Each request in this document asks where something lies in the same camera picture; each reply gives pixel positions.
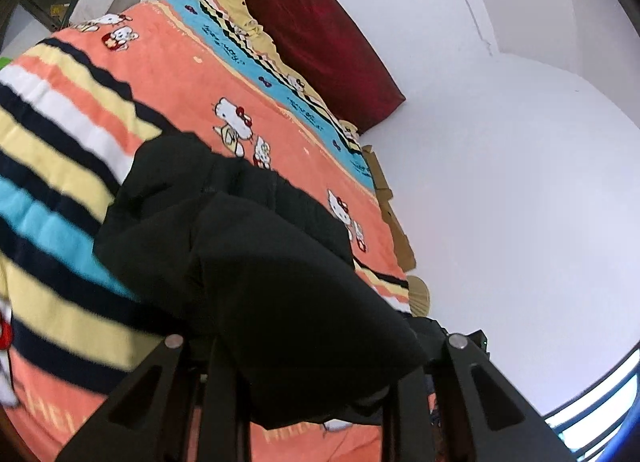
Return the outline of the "large black padded jacket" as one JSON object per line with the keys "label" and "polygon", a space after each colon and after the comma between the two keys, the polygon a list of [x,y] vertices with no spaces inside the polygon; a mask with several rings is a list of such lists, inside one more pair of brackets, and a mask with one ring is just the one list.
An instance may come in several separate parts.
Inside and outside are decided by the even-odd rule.
{"label": "large black padded jacket", "polygon": [[191,133],[138,149],[93,251],[160,331],[228,347],[248,415],[267,428],[337,416],[426,360],[356,274],[342,222]]}

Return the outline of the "brown cardboard beside bed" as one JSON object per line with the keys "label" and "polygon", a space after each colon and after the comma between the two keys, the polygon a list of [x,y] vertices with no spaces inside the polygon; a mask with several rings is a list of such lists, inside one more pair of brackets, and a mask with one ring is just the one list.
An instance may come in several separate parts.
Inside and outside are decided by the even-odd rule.
{"label": "brown cardboard beside bed", "polygon": [[405,230],[402,229],[401,223],[390,204],[394,197],[393,190],[387,183],[382,165],[378,161],[378,157],[375,155],[371,145],[362,147],[362,156],[369,167],[383,221],[390,227],[398,265],[404,273],[408,273],[408,271],[416,268],[416,257],[411,248],[409,237]]}

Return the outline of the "Hello Kitty striped blanket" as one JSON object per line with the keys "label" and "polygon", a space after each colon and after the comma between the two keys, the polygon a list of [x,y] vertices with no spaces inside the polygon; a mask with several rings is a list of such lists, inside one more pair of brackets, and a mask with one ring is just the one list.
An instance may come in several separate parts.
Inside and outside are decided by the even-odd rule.
{"label": "Hello Kitty striped blanket", "polygon": [[396,311],[408,281],[358,143],[245,0],[160,0],[64,29],[1,71],[1,409],[51,461],[158,343],[93,239],[145,142],[195,134],[346,226]]}

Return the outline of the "dark red padded headboard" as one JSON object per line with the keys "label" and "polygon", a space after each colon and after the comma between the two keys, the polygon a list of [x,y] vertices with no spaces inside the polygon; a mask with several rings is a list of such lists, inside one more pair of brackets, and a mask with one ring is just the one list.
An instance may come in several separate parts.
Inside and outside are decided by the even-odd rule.
{"label": "dark red padded headboard", "polygon": [[310,84],[339,119],[362,132],[406,97],[337,0],[245,0],[285,65]]}

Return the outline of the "beige woven fan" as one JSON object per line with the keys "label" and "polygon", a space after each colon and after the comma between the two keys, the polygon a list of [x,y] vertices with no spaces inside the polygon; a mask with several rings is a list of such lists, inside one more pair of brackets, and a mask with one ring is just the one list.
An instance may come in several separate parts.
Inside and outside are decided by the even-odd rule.
{"label": "beige woven fan", "polygon": [[413,317],[427,317],[431,310],[431,292],[418,276],[407,277],[409,306]]}

